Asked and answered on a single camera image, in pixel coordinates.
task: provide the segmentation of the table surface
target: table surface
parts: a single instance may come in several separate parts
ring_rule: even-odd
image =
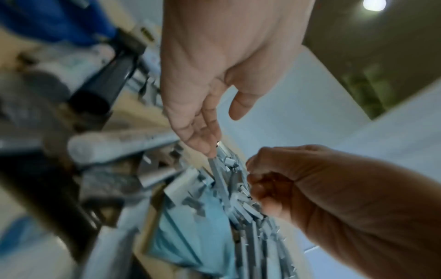
[[[130,31],[134,27],[135,22],[117,0],[102,0],[101,2],[106,13],[114,23],[127,31]],[[31,49],[42,43],[16,37],[4,29],[0,29],[0,44],[2,45],[0,49],[0,68],[14,68],[17,66],[15,58],[19,52]],[[119,117],[126,119],[134,126],[153,125],[158,127],[169,127],[168,120],[162,115],[162,111],[159,108],[146,108],[136,99],[136,96],[127,92],[123,92],[119,96],[113,107],[113,111],[112,118]],[[242,152],[234,145],[234,143],[228,140],[227,136],[224,136],[222,141],[233,152],[238,154],[240,158],[244,159]],[[197,168],[205,167],[207,170],[210,170],[206,157],[201,153],[186,147],[185,158]],[[149,236],[154,227],[153,224],[156,220],[156,216],[157,211],[151,206],[144,230],[136,240],[134,254],[153,279],[182,278],[182,268],[144,255]],[[279,225],[281,227],[281,233],[287,238],[285,244],[296,264],[299,277],[301,279],[312,278],[303,252],[299,249],[297,242],[294,239],[294,228],[283,221],[279,221]]]

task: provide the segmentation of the person's right hand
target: person's right hand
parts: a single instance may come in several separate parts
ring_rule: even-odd
[[[252,196],[341,262],[375,279],[441,278],[441,185],[322,146],[262,148]]]
[[[165,0],[161,96],[171,127],[209,157],[221,140],[216,107],[234,85],[242,118],[300,51],[314,0]]]

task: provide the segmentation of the round light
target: round light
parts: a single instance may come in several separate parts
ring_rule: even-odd
[[[363,7],[369,11],[382,11],[386,8],[386,0],[364,0]]]

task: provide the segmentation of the ceiling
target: ceiling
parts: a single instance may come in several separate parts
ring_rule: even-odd
[[[316,0],[304,44],[373,119],[441,76],[441,1]]]

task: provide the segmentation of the human hand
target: human hand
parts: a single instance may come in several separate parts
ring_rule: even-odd
[[[262,148],[252,196],[336,259],[375,279],[441,278],[441,185],[323,146]]]
[[[314,0],[165,0],[161,95],[177,135],[209,157],[221,139],[216,107],[242,118],[289,69]]]

